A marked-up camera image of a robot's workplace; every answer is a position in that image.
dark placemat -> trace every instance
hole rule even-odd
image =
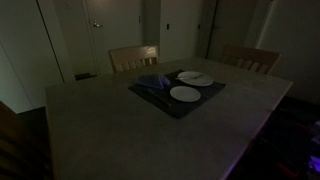
[[[175,118],[182,118],[186,116],[188,113],[190,113],[191,111],[198,108],[201,104],[208,101],[210,98],[212,98],[221,89],[223,89],[226,86],[225,84],[216,83],[216,82],[212,83],[210,86],[204,86],[204,87],[187,85],[179,80],[175,80],[175,78],[181,72],[183,71],[179,70],[170,74],[166,74],[165,76],[170,80],[171,84],[169,87],[166,87],[164,89],[149,88],[149,87],[140,86],[136,84],[133,86],[130,86],[129,89],[134,93],[136,93],[137,95],[139,95],[140,97],[142,97],[143,99],[154,104],[155,106],[160,108],[162,111],[166,112],[167,114]],[[188,87],[197,89],[201,93],[201,98],[195,102],[178,101],[170,96],[170,90],[176,86],[188,86]],[[155,97],[155,95],[152,95],[151,93],[149,93],[147,89],[152,89],[155,92],[155,94],[157,94],[157,96],[161,97],[167,103],[170,103],[171,106],[168,106],[166,103],[159,100],[159,98]]]

wooden chair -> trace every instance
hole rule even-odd
[[[49,147],[0,101],[0,178],[51,179]]]
[[[250,71],[269,74],[280,56],[279,53],[275,52],[226,45],[220,62]]]
[[[158,64],[157,46],[135,46],[109,51],[114,72]]]

floor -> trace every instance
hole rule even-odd
[[[49,145],[45,108],[18,116]],[[305,179],[310,153],[320,157],[320,146],[309,141],[313,136],[309,128],[317,120],[320,120],[319,105],[285,97],[228,179]]]

table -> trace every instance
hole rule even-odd
[[[193,70],[226,87],[182,119],[127,88],[140,75]],[[202,58],[46,89],[56,179],[224,179],[291,82]]]

